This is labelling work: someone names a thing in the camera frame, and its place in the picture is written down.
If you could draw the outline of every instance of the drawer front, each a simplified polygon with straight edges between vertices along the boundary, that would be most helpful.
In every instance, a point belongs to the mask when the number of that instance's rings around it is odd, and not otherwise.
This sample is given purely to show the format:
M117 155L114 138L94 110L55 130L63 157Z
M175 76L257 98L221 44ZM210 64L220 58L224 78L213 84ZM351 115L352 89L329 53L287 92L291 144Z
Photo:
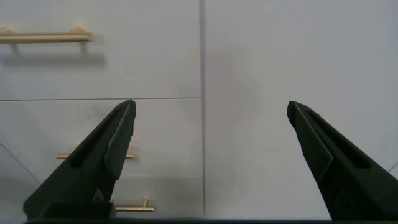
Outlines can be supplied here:
M94 42L1 44L0 100L200 97L198 12L185 0L1 1L0 27L80 25Z
M0 101L0 142L40 181L122 100ZM201 99L136 100L123 177L201 177Z
M124 218L203 217L203 179L173 177L123 177L116 182L116 206L142 206L144 198L153 212L118 212Z

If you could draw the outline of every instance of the gold drawer handle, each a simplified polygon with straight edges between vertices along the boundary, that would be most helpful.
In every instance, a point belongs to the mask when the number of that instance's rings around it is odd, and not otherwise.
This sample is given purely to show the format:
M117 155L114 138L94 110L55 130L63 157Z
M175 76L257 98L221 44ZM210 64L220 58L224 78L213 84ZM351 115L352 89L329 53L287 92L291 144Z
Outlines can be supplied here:
M148 198L144 199L144 204L142 206L116 206L116 211L118 212L153 212L155 207L148 206Z
M11 29L0 29L0 44L91 42L93 34L78 26L69 33L15 34Z
M69 156L69 153L60 153L56 155L57 159L66 159ZM127 153L126 159L133 159L136 157L135 153Z

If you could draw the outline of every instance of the white cabinet door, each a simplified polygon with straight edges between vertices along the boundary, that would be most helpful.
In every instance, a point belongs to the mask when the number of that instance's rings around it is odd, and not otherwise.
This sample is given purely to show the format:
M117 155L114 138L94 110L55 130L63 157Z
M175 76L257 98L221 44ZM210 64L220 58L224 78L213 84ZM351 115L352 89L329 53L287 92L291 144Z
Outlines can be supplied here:
M5 0L0 27L68 32L85 45L0 45L0 100L200 97L198 1Z
M121 100L0 101L0 142L43 182ZM116 205L153 213L120 217L203 217L201 99L136 100L137 115Z
M313 108L383 168L398 161L396 6L206 1L209 218L329 218L289 101Z

